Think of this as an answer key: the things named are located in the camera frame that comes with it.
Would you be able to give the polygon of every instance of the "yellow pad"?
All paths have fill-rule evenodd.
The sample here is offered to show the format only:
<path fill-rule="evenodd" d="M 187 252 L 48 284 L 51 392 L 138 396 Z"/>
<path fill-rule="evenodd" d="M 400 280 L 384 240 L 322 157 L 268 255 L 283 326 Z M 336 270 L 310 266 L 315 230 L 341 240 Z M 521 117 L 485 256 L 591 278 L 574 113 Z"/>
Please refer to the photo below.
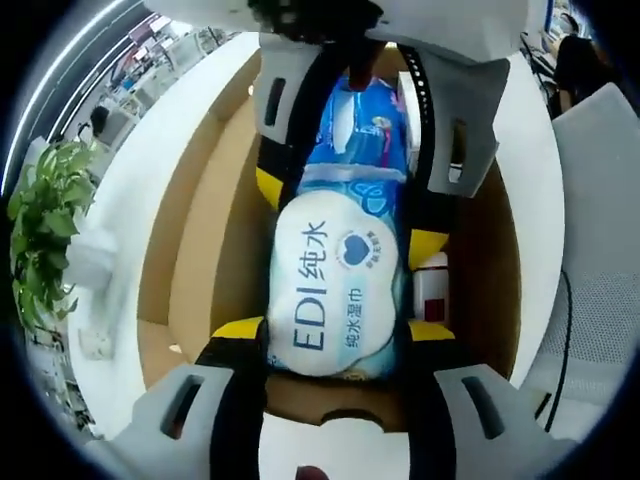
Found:
<path fill-rule="evenodd" d="M 212 337 L 216 338 L 256 338 L 258 334 L 258 326 L 264 317 L 245 318 L 244 320 L 236 320 L 221 326 L 213 332 Z"/>
<path fill-rule="evenodd" d="M 447 233 L 427 232 L 425 230 L 411 230 L 409 243 L 409 268 L 415 271 L 429 258 L 438 253 L 447 243 Z"/>
<path fill-rule="evenodd" d="M 274 210 L 278 210 L 282 181 L 269 175 L 261 168 L 256 168 L 256 180 L 258 182 L 258 188 L 262 192 L 262 195 L 264 195 L 264 198 L 267 199 L 267 202 L 269 202 Z"/>
<path fill-rule="evenodd" d="M 409 328 L 411 329 L 411 338 L 414 342 L 454 340 L 456 338 L 448 328 L 421 320 L 411 320 L 409 322 Z"/>

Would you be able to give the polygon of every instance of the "heart logo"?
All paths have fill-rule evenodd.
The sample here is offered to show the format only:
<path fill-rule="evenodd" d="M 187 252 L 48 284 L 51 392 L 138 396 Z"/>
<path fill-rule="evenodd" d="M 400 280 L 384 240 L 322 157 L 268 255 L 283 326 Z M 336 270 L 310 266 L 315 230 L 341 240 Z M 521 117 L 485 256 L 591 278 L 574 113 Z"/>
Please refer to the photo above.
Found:
<path fill-rule="evenodd" d="M 349 235 L 344 240 L 344 246 L 344 261 L 352 267 L 360 265 L 362 261 L 367 258 L 367 255 L 369 255 L 369 245 L 367 245 L 367 242 L 359 235 Z"/>

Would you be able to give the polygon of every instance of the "cardboard box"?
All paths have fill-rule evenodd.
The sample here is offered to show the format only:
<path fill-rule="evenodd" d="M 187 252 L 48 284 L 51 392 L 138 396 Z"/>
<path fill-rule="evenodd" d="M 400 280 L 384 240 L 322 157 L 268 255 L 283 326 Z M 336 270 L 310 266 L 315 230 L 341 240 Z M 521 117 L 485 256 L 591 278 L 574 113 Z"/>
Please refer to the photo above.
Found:
<path fill-rule="evenodd" d="M 175 341 L 193 362 L 219 326 L 266 312 L 275 212 L 255 180 L 258 136 L 247 90 L 258 68 L 255 56 L 212 105 L 162 201 L 139 297 L 147 386 L 175 363 L 158 358 L 159 345 Z M 397 50 L 386 49 L 374 73 L 396 85 L 406 69 Z M 508 377 L 519 332 L 519 259 L 495 162 L 476 198 L 461 199 L 459 207 L 447 247 L 452 328 L 480 360 Z M 166 330 L 155 331 L 146 321 Z M 175 355 L 168 348 L 166 353 Z M 320 425 L 347 412 L 385 431 L 404 429 L 398 398 L 384 386 L 273 375 L 267 395 L 268 411 L 299 422 Z"/>

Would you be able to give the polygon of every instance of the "green plant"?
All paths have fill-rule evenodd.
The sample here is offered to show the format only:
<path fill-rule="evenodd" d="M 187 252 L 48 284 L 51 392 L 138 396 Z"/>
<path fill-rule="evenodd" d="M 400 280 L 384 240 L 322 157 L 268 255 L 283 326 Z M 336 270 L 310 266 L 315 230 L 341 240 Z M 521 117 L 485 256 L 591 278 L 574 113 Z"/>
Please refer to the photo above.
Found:
<path fill-rule="evenodd" d="M 91 160 L 83 143 L 52 145 L 35 167 L 23 169 L 9 200 L 9 218 L 15 222 L 10 252 L 13 295 L 20 322 L 30 331 L 45 326 L 43 313 L 64 320 L 77 307 L 77 299 L 68 307 L 63 302 L 73 286 L 63 285 L 62 272 L 69 265 L 71 236 L 78 233 L 74 217 L 85 215 L 93 203 L 95 187 L 87 171 Z"/>

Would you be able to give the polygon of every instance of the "gray chair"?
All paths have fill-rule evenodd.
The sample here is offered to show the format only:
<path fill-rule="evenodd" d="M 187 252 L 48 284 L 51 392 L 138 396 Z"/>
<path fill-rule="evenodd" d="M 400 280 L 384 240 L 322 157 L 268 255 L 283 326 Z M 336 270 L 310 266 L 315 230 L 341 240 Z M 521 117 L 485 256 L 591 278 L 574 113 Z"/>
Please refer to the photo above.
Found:
<path fill-rule="evenodd" d="M 640 122 L 613 84 L 553 122 L 565 196 L 563 269 L 573 324 L 562 398 L 605 405 L 622 381 L 640 325 Z M 565 348 L 560 279 L 524 386 L 555 393 Z"/>

